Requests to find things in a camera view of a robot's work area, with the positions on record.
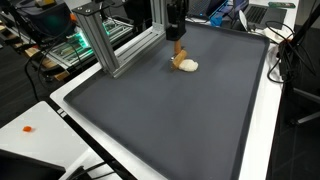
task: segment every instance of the desk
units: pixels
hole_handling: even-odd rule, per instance
[[[29,125],[30,133],[22,131]],[[40,102],[0,129],[0,149],[62,166],[67,179],[79,166],[87,169],[103,160],[64,122],[45,102]],[[104,165],[89,172],[91,177],[101,176],[113,170]],[[120,180],[112,174],[105,180]]]
[[[251,3],[267,5],[269,1],[255,0]],[[292,1],[298,6],[298,0]],[[288,9],[284,23],[294,26],[296,9]],[[239,179],[260,180],[265,179],[269,156],[271,152],[273,134],[278,114],[278,107],[281,98],[282,86],[274,84],[267,79],[267,72],[276,62],[276,47],[270,46],[267,55],[259,89],[257,92],[254,111],[252,114],[250,129],[247,138],[245,153],[243,156],[242,168]],[[126,167],[138,179],[163,179],[164,177],[150,168],[147,164],[134,156],[122,145],[112,139],[109,135],[101,131],[86,118],[77,113],[63,98],[79,86],[94,73],[101,70],[99,64],[95,64],[87,71],[64,85],[51,94],[53,99],[62,109],[64,109],[80,126],[82,126],[91,136],[93,136],[113,157],[115,157],[124,167]]]

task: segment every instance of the gray work surface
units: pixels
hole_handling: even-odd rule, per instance
[[[170,71],[163,40],[119,79],[100,71],[65,101],[168,179],[237,179],[269,42],[188,24],[182,45],[194,73]]]

